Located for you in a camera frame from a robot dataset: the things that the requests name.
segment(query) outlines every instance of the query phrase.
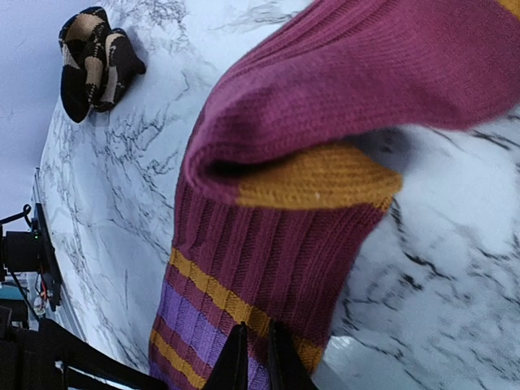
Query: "sock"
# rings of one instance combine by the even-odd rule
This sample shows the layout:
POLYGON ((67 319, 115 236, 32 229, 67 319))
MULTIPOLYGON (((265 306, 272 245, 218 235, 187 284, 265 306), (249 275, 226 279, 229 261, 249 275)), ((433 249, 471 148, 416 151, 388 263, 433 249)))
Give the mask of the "sock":
POLYGON ((150 372, 201 389, 232 327, 249 388, 267 390, 267 333, 305 368, 401 177, 338 140, 399 124, 468 128, 520 98, 520 22, 494 0, 317 0, 211 92, 184 156, 150 372))
POLYGON ((70 18, 59 33, 63 54, 60 93, 63 108, 74 122, 81 122, 98 98, 109 31, 105 10, 93 6, 70 18))
POLYGON ((103 112, 113 108, 124 95, 137 74, 146 72, 145 64, 137 57, 127 33, 115 28, 106 37, 106 77, 103 95, 93 105, 94 110, 103 112))

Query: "purple stripe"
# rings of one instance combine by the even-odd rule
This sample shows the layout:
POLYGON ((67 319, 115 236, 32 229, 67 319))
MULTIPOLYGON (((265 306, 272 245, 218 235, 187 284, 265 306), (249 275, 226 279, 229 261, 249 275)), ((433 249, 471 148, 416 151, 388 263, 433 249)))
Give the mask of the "purple stripe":
MULTIPOLYGON (((207 317, 182 297, 168 282, 162 286, 161 304, 158 314, 180 339, 190 345, 197 356, 210 366, 215 366, 226 339, 207 317)), ((265 366, 249 356, 249 387, 254 390, 269 388, 269 375, 265 366)))
POLYGON ((159 366, 155 364, 154 362, 149 362, 149 375, 153 376, 154 378, 157 378, 159 380, 162 380, 170 390, 181 390, 180 388, 176 387, 172 382, 171 379, 168 377, 168 375, 165 375, 159 366))

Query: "marble table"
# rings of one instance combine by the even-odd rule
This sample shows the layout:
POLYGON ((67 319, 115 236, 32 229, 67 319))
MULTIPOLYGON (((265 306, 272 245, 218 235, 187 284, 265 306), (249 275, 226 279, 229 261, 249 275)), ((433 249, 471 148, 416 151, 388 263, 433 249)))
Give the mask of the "marble table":
MULTIPOLYGON (((148 71, 113 111, 79 125, 58 102, 40 171, 91 345, 147 369, 193 123, 222 73, 309 2, 101 3, 148 71)), ((410 125, 357 139, 405 186, 337 302, 321 389, 520 388, 519 115, 468 133, 410 125)))

